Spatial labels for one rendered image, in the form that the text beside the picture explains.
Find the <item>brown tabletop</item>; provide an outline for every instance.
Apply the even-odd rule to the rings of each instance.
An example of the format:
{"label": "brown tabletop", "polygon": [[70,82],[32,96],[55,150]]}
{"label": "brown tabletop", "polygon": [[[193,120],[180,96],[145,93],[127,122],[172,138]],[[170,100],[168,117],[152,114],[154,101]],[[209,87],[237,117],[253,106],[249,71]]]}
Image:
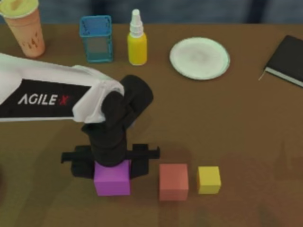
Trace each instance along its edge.
{"label": "brown tabletop", "polygon": [[[114,62],[89,65],[77,25],[44,26],[47,52],[39,60],[86,65],[121,79],[138,75],[154,102],[128,131],[128,142],[160,146],[150,174],[132,181],[132,195],[98,197],[93,182],[72,177],[62,152],[87,144],[73,121],[0,123],[1,227],[302,227],[303,89],[266,75],[270,55],[303,26],[148,25],[149,60],[127,62],[128,25],[113,27]],[[169,63],[179,40],[205,36],[231,56],[220,78],[193,81]],[[22,52],[0,26],[0,52]],[[158,201],[159,163],[187,163],[185,202]],[[218,165],[218,195],[198,195],[198,166]]]}

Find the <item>red letter x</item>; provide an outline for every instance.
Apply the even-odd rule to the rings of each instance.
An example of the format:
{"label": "red letter x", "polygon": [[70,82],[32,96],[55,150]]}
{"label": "red letter x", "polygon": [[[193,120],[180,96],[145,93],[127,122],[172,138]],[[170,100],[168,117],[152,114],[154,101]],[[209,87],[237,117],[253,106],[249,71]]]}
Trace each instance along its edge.
{"label": "red letter x", "polygon": [[69,96],[62,96],[62,98],[60,99],[59,105],[66,105],[68,99],[69,99]]}

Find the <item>cup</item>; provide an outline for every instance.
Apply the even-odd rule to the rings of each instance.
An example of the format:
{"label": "cup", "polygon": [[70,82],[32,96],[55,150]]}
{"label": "cup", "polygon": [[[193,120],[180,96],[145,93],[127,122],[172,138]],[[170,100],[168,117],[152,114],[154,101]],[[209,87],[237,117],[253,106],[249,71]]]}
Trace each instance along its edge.
{"label": "cup", "polygon": [[45,52],[38,0],[2,0],[0,13],[25,56],[37,58]]}

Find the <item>bottle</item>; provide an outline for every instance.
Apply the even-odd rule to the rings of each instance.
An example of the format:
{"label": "bottle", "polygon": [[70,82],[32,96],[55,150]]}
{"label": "bottle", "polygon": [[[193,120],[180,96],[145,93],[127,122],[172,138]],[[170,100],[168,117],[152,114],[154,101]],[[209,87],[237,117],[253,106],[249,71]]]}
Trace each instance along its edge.
{"label": "bottle", "polygon": [[147,38],[143,31],[140,11],[134,9],[127,36],[128,60],[132,65],[144,65],[147,62]]}

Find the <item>notebook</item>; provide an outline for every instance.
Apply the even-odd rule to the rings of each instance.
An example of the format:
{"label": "notebook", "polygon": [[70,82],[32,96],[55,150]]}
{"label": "notebook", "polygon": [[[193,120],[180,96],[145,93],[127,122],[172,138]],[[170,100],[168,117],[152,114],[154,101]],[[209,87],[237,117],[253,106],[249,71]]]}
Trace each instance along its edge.
{"label": "notebook", "polygon": [[303,40],[287,35],[268,61],[265,71],[303,87]]}

